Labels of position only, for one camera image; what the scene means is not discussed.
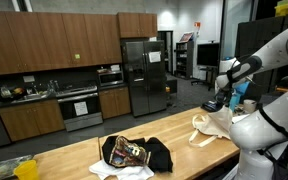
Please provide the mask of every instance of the canvas tote bag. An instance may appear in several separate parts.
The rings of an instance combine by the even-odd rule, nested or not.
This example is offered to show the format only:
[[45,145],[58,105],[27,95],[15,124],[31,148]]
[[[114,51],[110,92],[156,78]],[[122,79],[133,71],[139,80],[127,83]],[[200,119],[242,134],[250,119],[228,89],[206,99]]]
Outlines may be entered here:
[[[223,106],[221,110],[214,113],[208,113],[205,116],[197,114],[192,118],[192,124],[195,128],[194,133],[189,139],[189,143],[192,146],[204,147],[205,145],[211,143],[216,138],[225,137],[231,139],[229,136],[229,129],[232,125],[233,113],[232,110]],[[199,132],[210,135],[211,137],[198,144],[193,143],[194,138],[199,134]]]

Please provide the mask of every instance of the pipe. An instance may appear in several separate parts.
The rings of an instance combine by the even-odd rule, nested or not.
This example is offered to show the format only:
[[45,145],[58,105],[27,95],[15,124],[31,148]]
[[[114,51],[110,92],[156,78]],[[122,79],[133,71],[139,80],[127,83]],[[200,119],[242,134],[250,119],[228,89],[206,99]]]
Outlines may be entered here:
[[18,6],[17,0],[12,0],[14,10],[20,12],[20,7]]
[[33,12],[30,0],[25,0],[25,5],[26,5],[26,8],[27,8],[27,12]]

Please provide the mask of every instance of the doorway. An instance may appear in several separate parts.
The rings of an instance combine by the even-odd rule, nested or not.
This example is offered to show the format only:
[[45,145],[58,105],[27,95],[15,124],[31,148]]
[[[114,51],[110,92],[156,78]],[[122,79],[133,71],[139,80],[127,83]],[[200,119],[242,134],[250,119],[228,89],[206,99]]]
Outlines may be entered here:
[[165,72],[173,75],[173,31],[158,31],[157,40],[164,41]]

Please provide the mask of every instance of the lower cabinet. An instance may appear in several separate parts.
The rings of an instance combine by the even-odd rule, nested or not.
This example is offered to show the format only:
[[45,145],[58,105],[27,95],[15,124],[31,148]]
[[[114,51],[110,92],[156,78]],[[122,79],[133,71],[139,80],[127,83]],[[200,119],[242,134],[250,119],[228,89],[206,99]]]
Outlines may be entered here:
[[127,87],[100,91],[99,94],[103,119],[131,112]]
[[0,115],[12,141],[65,128],[56,100],[0,108]]

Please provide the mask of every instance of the wooden table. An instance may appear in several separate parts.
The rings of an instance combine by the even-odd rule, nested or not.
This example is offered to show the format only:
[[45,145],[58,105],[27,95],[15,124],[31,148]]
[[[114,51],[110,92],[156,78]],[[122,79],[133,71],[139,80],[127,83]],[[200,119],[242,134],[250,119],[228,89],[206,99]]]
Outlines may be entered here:
[[100,160],[98,138],[34,156],[41,180],[99,179],[88,167]]
[[[206,113],[201,108],[195,108],[111,135],[121,135],[130,140],[156,137],[163,142],[171,152],[173,173],[155,173],[150,179],[193,179],[239,153],[239,149],[225,138],[216,139],[203,148],[189,144],[188,139],[194,132],[192,117]],[[201,142],[208,137],[199,134],[194,142]],[[106,138],[99,139],[100,147]]]

